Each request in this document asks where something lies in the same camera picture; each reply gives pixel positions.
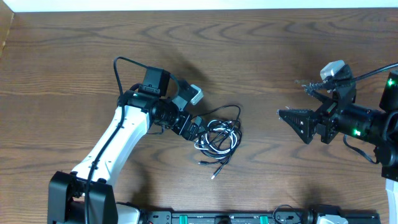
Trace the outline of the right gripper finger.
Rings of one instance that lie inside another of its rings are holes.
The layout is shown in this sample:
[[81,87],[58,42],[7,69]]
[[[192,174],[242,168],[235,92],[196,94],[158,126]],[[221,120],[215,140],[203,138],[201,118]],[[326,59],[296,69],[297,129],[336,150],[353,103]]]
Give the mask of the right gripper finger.
[[313,110],[278,110],[280,119],[285,121],[305,143],[310,144],[316,133],[317,117]]
[[319,93],[318,90],[333,90],[334,88],[335,84],[333,82],[309,83],[308,85],[303,85],[305,93],[319,101],[326,101],[328,97]]

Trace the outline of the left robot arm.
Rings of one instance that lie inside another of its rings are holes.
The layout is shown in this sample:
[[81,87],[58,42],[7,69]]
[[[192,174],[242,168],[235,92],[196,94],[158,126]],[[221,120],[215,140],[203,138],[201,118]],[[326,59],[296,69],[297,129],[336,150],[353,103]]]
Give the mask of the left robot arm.
[[192,141],[206,131],[201,118],[186,111],[203,98],[202,90],[177,80],[177,92],[166,97],[169,72],[147,67],[142,83],[118,100],[112,122],[91,152],[71,172],[56,172],[49,183],[48,223],[141,223],[139,209],[117,203],[114,185],[130,153],[152,125],[171,129]]

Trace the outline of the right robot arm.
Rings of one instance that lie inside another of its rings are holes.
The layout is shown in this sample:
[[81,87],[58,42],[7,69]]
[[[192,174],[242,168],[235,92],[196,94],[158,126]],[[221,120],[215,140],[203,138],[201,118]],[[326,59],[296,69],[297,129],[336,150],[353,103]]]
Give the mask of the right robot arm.
[[[356,101],[356,82],[383,71],[389,76],[378,110],[359,106]],[[279,110],[282,120],[289,124],[305,144],[319,134],[325,144],[331,143],[338,133],[374,145],[375,159],[364,151],[354,151],[372,164],[382,166],[386,179],[389,203],[389,221],[397,223],[397,70],[396,65],[378,68],[359,77],[354,77],[349,65],[337,70],[321,72],[322,82],[305,86],[310,96],[321,102],[316,110]]]

